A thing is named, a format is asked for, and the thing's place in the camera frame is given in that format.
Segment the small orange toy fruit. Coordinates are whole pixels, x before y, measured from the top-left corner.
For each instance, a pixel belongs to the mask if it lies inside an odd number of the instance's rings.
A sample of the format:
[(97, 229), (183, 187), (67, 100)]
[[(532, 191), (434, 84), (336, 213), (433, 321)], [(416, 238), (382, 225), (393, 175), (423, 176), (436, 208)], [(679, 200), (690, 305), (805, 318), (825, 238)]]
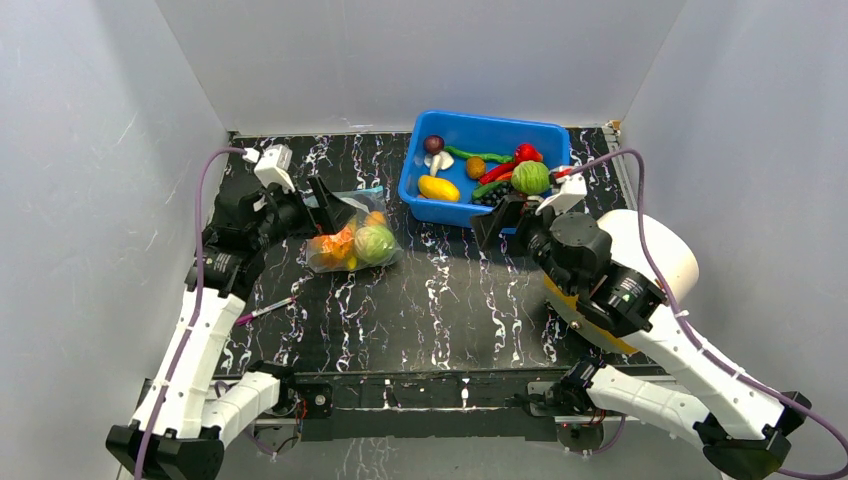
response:
[(366, 226), (387, 226), (388, 220), (381, 211), (371, 211), (365, 217)]

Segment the clear zip top bag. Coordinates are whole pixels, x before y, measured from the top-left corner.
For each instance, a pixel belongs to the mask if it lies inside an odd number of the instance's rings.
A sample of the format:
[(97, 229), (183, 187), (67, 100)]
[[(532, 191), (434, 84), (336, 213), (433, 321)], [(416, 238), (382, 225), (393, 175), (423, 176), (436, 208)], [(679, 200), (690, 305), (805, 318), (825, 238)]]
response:
[(315, 273), (353, 272), (387, 267), (400, 260), (400, 246), (387, 216), (384, 188), (336, 192), (355, 214), (333, 235), (309, 239), (305, 247), (307, 266)]

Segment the green toy cabbage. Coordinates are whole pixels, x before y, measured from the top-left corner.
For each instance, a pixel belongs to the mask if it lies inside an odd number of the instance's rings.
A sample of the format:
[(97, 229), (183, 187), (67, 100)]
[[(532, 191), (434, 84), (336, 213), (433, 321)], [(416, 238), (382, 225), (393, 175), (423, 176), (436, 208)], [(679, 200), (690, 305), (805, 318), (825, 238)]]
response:
[(360, 228), (354, 237), (355, 255), (370, 265), (381, 265), (394, 255), (396, 240), (392, 231), (383, 225)]

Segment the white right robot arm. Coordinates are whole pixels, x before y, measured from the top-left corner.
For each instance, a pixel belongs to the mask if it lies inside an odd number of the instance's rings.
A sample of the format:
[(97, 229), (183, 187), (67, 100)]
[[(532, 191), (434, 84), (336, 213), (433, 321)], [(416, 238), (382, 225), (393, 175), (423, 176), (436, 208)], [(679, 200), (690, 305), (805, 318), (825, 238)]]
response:
[(734, 479), (763, 479), (782, 467), (791, 449), (789, 435), (804, 415), (744, 384), (731, 361), (716, 365), (707, 342), (685, 333), (666, 291), (674, 288), (684, 297), (696, 284), (699, 267), (671, 230), (634, 210), (593, 218), (556, 213), (517, 196), (473, 216), (471, 226), (484, 249), (503, 229), (512, 230), (512, 253), (530, 257), (548, 288), (564, 297), (586, 326), (646, 354), (679, 383), (678, 390), (670, 390), (599, 360), (581, 361), (558, 386), (571, 411), (587, 414), (598, 407), (654, 425), (700, 449)]

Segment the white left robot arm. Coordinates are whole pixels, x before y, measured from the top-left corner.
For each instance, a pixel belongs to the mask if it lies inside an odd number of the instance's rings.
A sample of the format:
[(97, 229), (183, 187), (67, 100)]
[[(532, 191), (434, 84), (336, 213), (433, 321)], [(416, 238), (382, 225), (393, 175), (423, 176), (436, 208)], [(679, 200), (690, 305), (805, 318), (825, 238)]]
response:
[(321, 177), (308, 182), (304, 194), (280, 179), (251, 180), (220, 194), (211, 220), (196, 213), (195, 259), (175, 331), (130, 422), (112, 426), (105, 442), (134, 478), (214, 479), (225, 449), (255, 420), (297, 407), (293, 369), (267, 361), (255, 362), (216, 399), (208, 393), (266, 252), (287, 239), (338, 233), (354, 215)]

